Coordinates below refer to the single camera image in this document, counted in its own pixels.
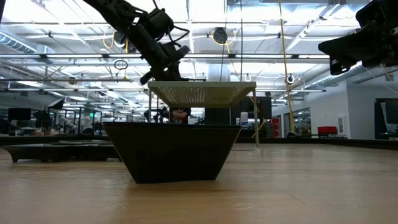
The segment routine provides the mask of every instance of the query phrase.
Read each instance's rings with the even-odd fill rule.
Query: wooden table surface
[[[137,185],[123,163],[0,150],[0,223],[398,223],[398,152],[236,145],[214,182]]]

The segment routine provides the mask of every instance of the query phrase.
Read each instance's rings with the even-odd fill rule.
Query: black trapezoidal bin
[[[240,126],[104,123],[137,184],[215,180]]]

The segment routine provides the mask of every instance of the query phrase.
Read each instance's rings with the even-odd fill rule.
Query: ceiling
[[[145,11],[154,8],[152,1],[127,0],[130,4]],[[279,34],[280,13],[277,1],[268,0],[156,0],[159,7],[174,20],[174,23],[191,31],[179,41],[191,49],[190,54],[282,54],[282,38]],[[333,4],[336,1],[283,1],[284,35],[287,54],[322,54],[318,44],[348,35],[359,28],[356,12],[366,0],[340,1],[347,4]],[[216,27],[226,27],[229,36],[228,47],[216,44],[211,33]],[[57,54],[123,54],[124,50],[112,44],[114,29],[102,16],[82,0],[19,0],[6,1],[1,29],[15,35],[27,45],[44,45]],[[174,29],[172,37],[180,37],[183,32]],[[6,45],[0,44],[2,54],[21,54]],[[127,59],[129,67],[118,74],[131,79],[132,83],[102,82],[106,88],[143,88],[139,78],[147,73],[150,66],[140,59]],[[36,75],[47,74],[52,78],[116,78],[114,60],[57,59],[52,65],[37,63],[35,60],[8,60],[10,66],[24,67]],[[232,75],[231,80],[239,81],[240,76],[250,76],[257,86],[285,89],[285,67],[283,60],[222,60],[225,69]],[[193,58],[182,60],[180,73],[183,77],[206,78],[211,74],[213,64],[219,60]],[[328,60],[293,61],[288,60],[287,72],[297,79],[294,87],[319,80],[328,74]],[[63,88],[75,86],[61,83]],[[144,93],[118,93],[127,100],[146,101]]]

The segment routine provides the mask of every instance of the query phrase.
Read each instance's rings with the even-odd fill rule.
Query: perforated tray
[[[256,82],[149,82],[170,107],[230,108],[256,89]]]

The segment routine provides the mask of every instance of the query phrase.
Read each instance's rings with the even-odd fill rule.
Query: yellow pole
[[[282,46],[284,50],[284,63],[285,63],[285,84],[287,92],[287,102],[289,104],[290,112],[290,131],[294,132],[294,120],[293,120],[293,110],[292,110],[292,99],[290,96],[289,85],[287,84],[287,64],[286,64],[286,48],[285,48],[285,32],[284,32],[284,20],[282,17],[282,0],[279,0],[279,12],[280,12],[280,29],[282,31]]]

